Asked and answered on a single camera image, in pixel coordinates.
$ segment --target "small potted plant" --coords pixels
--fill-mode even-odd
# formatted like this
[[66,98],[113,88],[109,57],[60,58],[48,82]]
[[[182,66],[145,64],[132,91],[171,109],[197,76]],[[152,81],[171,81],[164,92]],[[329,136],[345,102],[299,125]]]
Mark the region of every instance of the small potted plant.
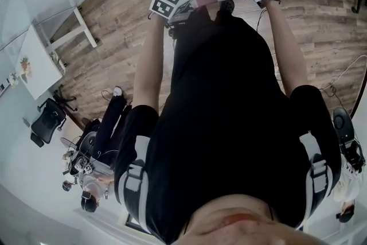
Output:
[[32,71],[30,69],[30,63],[27,57],[21,60],[21,77],[25,83],[28,82],[27,77],[32,77]]
[[9,83],[11,85],[12,88],[14,88],[16,85],[18,85],[18,79],[17,79],[17,75],[15,73],[11,73],[9,75]]

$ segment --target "floor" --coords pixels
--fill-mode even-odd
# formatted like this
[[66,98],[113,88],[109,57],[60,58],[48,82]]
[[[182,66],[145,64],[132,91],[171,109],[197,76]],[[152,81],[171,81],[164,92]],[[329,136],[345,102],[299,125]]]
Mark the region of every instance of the floor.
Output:
[[[282,0],[283,11],[300,43],[307,60],[310,84],[325,88],[359,56],[367,55],[367,8],[359,15],[351,7],[356,0]],[[132,99],[132,85],[136,61],[142,48],[148,7],[151,0],[86,0],[81,14],[91,33],[100,41],[91,47],[84,36],[57,50],[63,62],[68,64],[67,73],[61,80],[66,96],[75,96],[78,112],[74,115],[81,122],[83,117],[102,117],[115,85],[119,85]],[[260,10],[251,0],[235,0],[234,15],[245,19],[254,28]],[[218,4],[210,5],[214,16]],[[56,40],[77,25],[71,16],[54,36]],[[274,53],[272,33],[267,13],[259,23],[259,33]],[[173,42],[165,35],[165,63],[160,105],[169,94],[173,67]],[[255,61],[261,67],[261,60]],[[337,96],[351,112],[366,70],[367,58],[362,57],[335,83]],[[330,89],[323,92],[330,111],[340,106]]]

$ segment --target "white table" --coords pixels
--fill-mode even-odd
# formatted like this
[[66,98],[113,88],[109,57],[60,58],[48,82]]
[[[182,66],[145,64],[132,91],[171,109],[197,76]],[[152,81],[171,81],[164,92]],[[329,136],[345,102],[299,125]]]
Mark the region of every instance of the white table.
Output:
[[87,37],[88,41],[92,44],[92,47],[97,47],[97,43],[95,39],[93,38],[91,32],[89,31],[87,25],[85,24],[81,14],[79,13],[78,8],[75,8],[73,10],[78,22],[79,27],[72,30],[71,32],[67,33],[66,35],[62,36],[60,39],[56,40],[54,43],[50,43],[49,46],[46,47],[47,51],[51,53],[56,48],[60,47],[62,44],[68,42],[69,40],[73,39],[75,36],[79,35],[80,33],[85,33],[85,36]]
[[59,81],[63,75],[49,56],[33,25],[29,27],[26,33],[19,53],[17,65],[15,66],[17,76],[20,76],[21,60],[25,57],[28,58],[30,63],[32,76],[27,76],[27,82],[22,77],[19,77],[19,79],[24,83],[32,97],[37,99],[54,83]]

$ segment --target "black office chair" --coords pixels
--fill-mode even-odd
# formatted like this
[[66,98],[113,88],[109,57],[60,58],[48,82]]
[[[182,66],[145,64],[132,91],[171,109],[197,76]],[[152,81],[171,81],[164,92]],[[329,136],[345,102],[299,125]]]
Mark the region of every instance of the black office chair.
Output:
[[61,105],[61,106],[63,106],[63,107],[67,107],[68,109],[70,109],[71,111],[78,111],[78,108],[77,107],[75,107],[75,108],[72,108],[70,105],[69,105],[69,102],[71,102],[71,101],[75,101],[76,100],[76,97],[75,96],[73,96],[73,97],[71,97],[70,99],[66,99],[66,98],[64,98],[64,96],[63,96],[63,92],[62,92],[62,88],[63,88],[63,86],[64,85],[60,85],[59,87],[58,87],[58,89],[57,90],[55,90],[54,92],[53,92],[53,98],[54,98],[54,100],[59,104],[59,105]]
[[37,107],[39,112],[45,104],[41,116],[31,125],[33,133],[31,133],[30,139],[38,147],[42,147],[44,143],[50,143],[53,132],[56,128],[58,131],[62,130],[67,117],[63,108],[51,98],[43,102],[40,107]]

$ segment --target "harness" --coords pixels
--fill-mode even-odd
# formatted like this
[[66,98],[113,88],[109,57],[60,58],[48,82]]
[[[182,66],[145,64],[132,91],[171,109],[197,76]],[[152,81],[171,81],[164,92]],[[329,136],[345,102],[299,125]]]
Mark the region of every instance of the harness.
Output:
[[[135,151],[137,157],[121,176],[118,185],[120,202],[125,203],[132,217],[147,232],[150,232],[146,223],[149,179],[145,171],[145,162],[149,140],[150,138],[144,136],[136,137]],[[306,209],[298,228],[304,225],[305,221],[330,194],[333,184],[332,171],[323,159],[316,138],[311,133],[307,133],[299,137],[299,140],[309,157],[310,169],[306,175]],[[125,201],[125,199],[134,199],[134,201]]]

